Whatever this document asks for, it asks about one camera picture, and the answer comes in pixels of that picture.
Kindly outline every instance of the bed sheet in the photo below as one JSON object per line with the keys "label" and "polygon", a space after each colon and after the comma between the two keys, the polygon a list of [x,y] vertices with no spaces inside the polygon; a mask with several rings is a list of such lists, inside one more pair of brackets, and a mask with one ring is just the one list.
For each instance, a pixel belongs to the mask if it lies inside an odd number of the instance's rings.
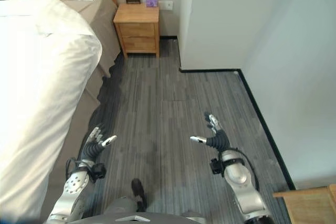
{"label": "bed sheet", "polygon": [[48,175],[102,47],[60,0],[0,1],[0,27],[0,210],[15,222],[39,217]]}
{"label": "bed sheet", "polygon": [[106,77],[110,77],[109,68],[120,53],[120,45],[112,20],[118,9],[112,0],[62,0],[77,11],[91,26],[102,44],[102,56],[99,67]]}

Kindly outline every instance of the gray carpet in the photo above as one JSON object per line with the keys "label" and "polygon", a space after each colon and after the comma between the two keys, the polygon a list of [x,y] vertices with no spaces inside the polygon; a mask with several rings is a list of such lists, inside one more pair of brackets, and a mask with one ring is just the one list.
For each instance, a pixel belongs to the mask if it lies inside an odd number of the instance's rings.
{"label": "gray carpet", "polygon": [[191,142],[210,136],[203,113],[220,120],[232,147],[255,165],[260,192],[277,223],[290,223],[284,202],[273,199],[287,184],[246,90],[234,72],[180,73],[177,40],[160,42],[161,58],[119,56],[104,81],[101,106],[91,125],[103,122],[118,139],[100,157],[107,176],[96,183],[87,214],[96,215],[114,199],[131,196],[131,180],[142,180],[148,211],[180,215],[193,210],[208,223],[241,223],[233,194],[209,162],[214,149]]}

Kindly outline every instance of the nightstand drawer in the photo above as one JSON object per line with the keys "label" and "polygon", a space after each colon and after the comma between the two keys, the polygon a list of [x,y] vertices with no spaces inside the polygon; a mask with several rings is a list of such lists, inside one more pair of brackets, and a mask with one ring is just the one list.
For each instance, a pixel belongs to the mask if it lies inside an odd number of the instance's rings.
{"label": "nightstand drawer", "polygon": [[154,25],[148,23],[120,24],[123,37],[154,37]]}
{"label": "nightstand drawer", "polygon": [[127,51],[155,51],[154,38],[123,38]]}

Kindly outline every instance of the bed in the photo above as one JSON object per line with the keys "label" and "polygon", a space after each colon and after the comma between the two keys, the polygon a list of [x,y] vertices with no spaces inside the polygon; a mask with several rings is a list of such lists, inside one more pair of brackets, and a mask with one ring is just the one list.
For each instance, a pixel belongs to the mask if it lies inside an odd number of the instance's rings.
{"label": "bed", "polygon": [[97,96],[102,86],[102,77],[110,77],[109,68],[120,52],[116,31],[111,24],[117,6],[112,0],[76,1],[62,0],[85,18],[102,44],[102,56],[84,89],[82,97],[72,116],[72,121],[63,148],[49,176],[48,191],[41,216],[47,217],[60,196],[65,182],[65,163],[70,157],[77,157],[80,145],[88,130],[89,119],[100,104]]}

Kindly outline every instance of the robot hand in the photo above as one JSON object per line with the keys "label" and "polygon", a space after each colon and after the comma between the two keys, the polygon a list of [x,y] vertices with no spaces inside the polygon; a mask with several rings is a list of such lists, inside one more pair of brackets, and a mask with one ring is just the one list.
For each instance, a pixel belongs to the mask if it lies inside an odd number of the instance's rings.
{"label": "robot hand", "polygon": [[74,160],[77,164],[76,168],[71,172],[71,176],[66,178],[63,193],[45,224],[65,224],[82,217],[86,199],[92,193],[93,184],[97,179],[104,178],[106,174],[104,164],[96,164],[96,159],[109,144],[117,139],[117,136],[106,138],[103,132],[101,126],[95,127],[87,137],[80,160],[77,161],[74,158],[68,160],[66,170],[70,160]]}
{"label": "robot hand", "polygon": [[[258,192],[258,180],[255,176],[256,188],[254,188],[251,174],[239,154],[243,154],[245,157],[246,155],[238,149],[230,147],[229,139],[216,117],[210,113],[205,113],[205,120],[210,123],[208,127],[216,135],[208,138],[191,136],[190,139],[218,150],[218,160],[211,160],[211,169],[213,174],[221,173],[230,185],[241,216],[244,219],[244,224],[274,224],[270,217],[270,212]],[[247,157],[246,159],[254,172],[252,164]]]}

